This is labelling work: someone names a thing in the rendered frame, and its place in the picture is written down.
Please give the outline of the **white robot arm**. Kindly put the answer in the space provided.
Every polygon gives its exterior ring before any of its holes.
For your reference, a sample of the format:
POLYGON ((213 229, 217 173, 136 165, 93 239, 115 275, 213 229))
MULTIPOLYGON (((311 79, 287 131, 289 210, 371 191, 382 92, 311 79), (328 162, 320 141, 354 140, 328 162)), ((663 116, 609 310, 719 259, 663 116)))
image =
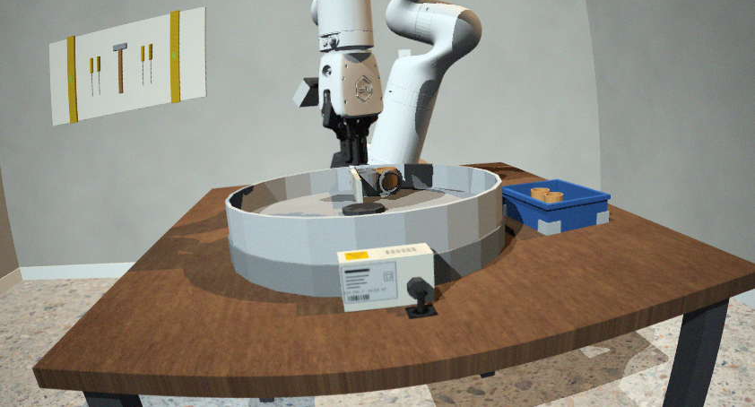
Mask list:
MULTIPOLYGON (((374 47, 370 0, 314 0, 311 17, 318 23, 320 52, 374 47)), ((371 144, 367 144, 367 164, 428 163, 420 156, 443 76, 476 48, 482 24, 474 12, 456 4, 391 0, 386 25, 401 37, 434 48, 425 55, 404 56, 394 62, 384 109, 378 114, 371 144)), ((292 98, 299 108, 319 104, 318 83, 319 77, 303 79, 292 98)))

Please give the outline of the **bronze cylinder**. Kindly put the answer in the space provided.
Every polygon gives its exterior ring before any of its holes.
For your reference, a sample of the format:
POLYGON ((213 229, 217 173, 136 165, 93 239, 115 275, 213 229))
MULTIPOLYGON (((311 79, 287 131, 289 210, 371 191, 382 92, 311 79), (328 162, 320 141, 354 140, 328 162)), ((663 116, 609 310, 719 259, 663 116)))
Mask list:
MULTIPOLYGON (((381 174, 381 173, 382 173, 382 172, 383 172, 384 170, 387 170, 387 169, 392 169, 392 170, 396 171, 396 167, 383 167, 383 168, 377 168, 377 169, 375 169, 375 170, 376 170, 376 171, 378 171, 378 178, 379 178, 380 174, 381 174)), ((397 176, 396 176, 396 175, 392 175, 392 174, 386 175, 386 176, 385 176, 385 177, 384 177, 384 178, 382 179, 382 184, 381 184, 381 185, 382 185, 383 187, 385 187, 385 188, 389 188, 389 189, 390 189, 390 188, 394 188, 394 187, 395 187, 395 186, 397 185, 397 176)))
POLYGON ((544 202, 547 204, 563 201, 563 194, 558 192, 549 192, 544 194, 544 202))
POLYGON ((550 192, 548 188, 533 188, 531 189, 531 197, 543 201, 543 194, 550 192), (546 191, 547 190, 547 191, 546 191), (542 192, 537 192, 542 191, 542 192))

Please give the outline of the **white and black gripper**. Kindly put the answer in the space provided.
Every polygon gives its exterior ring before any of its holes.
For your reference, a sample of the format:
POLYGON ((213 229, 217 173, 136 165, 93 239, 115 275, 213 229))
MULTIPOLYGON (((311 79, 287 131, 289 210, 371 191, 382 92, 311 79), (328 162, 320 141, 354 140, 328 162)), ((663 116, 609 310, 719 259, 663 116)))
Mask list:
POLYGON ((318 93, 323 127, 333 129, 340 140, 342 164, 368 163, 369 128, 384 109, 375 55, 369 49, 323 54, 318 93))

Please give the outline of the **blue plastic crate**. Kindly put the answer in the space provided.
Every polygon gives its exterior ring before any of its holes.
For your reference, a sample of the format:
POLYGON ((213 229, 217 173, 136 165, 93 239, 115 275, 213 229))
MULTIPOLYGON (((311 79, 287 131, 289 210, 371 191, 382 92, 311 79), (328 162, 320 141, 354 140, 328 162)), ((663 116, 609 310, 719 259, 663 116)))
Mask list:
POLYGON ((611 195, 560 179, 502 186, 502 195, 504 216, 545 236, 609 222, 607 206, 611 195), (546 203, 532 198, 533 188, 560 192, 563 201, 546 203))

